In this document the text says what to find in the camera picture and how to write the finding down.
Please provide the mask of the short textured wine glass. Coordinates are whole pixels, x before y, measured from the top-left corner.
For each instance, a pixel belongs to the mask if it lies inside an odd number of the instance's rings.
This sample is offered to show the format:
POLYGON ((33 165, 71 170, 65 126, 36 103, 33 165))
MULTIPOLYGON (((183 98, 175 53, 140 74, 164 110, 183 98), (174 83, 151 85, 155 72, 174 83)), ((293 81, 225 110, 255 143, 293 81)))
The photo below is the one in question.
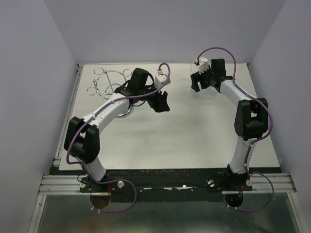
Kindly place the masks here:
POLYGON ((206 96, 207 96, 209 99, 214 99, 214 98, 216 98, 217 93, 218 93, 218 91, 217 91, 214 87, 208 87, 208 88, 206 89, 206 96))

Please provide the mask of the chrome wine glass rack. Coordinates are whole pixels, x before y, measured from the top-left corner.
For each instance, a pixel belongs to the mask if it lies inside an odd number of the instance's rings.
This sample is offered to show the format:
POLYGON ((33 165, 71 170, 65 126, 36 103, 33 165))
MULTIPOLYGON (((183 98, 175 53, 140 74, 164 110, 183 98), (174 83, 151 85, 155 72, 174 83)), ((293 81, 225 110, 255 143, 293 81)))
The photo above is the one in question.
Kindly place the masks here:
POLYGON ((102 67, 93 70, 95 78, 92 85, 86 89, 89 96, 98 96, 104 100, 109 100, 117 87, 125 83, 132 74, 129 69, 117 71, 115 69, 105 69, 102 67))

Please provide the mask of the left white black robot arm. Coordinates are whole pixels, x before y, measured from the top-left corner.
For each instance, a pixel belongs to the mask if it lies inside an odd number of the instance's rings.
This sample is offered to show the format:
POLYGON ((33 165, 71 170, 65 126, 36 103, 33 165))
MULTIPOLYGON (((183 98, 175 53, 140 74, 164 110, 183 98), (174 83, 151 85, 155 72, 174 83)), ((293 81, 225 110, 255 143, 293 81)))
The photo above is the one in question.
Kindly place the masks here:
POLYGON ((83 118, 73 117, 68 124, 64 150, 67 157, 74 157, 92 177, 91 186, 98 192, 107 188, 106 169, 98 155, 100 152, 100 134, 104 128, 118 116, 131 114, 136 103, 146 102, 157 113, 168 112, 168 93, 162 88, 170 84, 170 73, 157 70, 157 76, 135 68, 131 78, 117 87, 111 97, 97 110, 83 118))

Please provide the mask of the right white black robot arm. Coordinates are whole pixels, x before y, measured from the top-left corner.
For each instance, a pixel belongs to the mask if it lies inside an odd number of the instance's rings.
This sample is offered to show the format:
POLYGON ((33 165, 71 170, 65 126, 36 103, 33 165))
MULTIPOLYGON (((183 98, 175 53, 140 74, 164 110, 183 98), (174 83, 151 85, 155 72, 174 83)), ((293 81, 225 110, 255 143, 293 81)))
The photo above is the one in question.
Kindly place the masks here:
POLYGON ((234 130, 238 136, 233 158, 228 165, 229 175, 224 177, 224 186, 235 190, 241 185, 240 175, 249 174, 249 162, 254 147, 268 131, 268 102, 257 99, 238 86, 233 76, 226 74, 225 60, 199 58, 194 62, 197 70, 190 76, 191 88, 196 93, 209 87, 227 97, 236 107, 234 130))

